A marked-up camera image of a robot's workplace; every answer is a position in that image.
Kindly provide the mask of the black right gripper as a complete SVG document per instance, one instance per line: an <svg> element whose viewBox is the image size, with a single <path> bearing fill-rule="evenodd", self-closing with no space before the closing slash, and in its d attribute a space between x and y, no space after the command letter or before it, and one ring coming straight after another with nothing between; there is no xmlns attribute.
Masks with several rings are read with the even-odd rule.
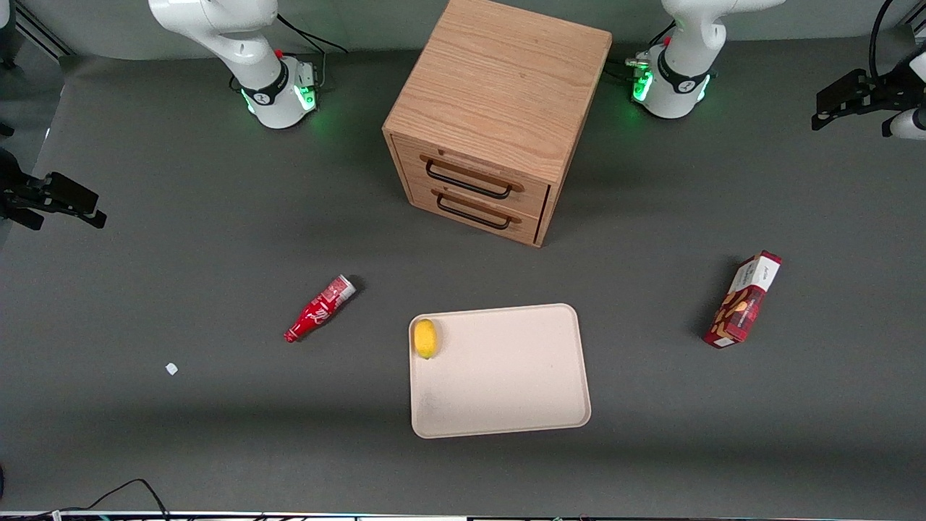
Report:
<svg viewBox="0 0 926 521"><path fill-rule="evenodd" d="M1 148L1 218L39 231L44 217L29 204L44 199L44 195L39 195L41 190L47 198L62 205L45 207L44 212L73 216L96 229L105 227L107 215L96 210L99 198L96 192L59 172L50 172L44 178L26 174L14 155Z"/></svg>

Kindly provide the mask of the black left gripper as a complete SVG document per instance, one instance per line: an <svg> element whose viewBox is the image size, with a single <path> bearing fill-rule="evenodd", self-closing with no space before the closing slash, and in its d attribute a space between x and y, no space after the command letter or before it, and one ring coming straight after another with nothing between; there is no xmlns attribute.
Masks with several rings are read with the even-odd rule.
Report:
<svg viewBox="0 0 926 521"><path fill-rule="evenodd" d="M916 56L898 65L884 80L885 96L890 96L897 113L882 123L883 137L925 137L925 56ZM884 109L882 102L867 101L873 83L863 69L854 69L834 80L816 95L812 131L847 116L870 114Z"/></svg>

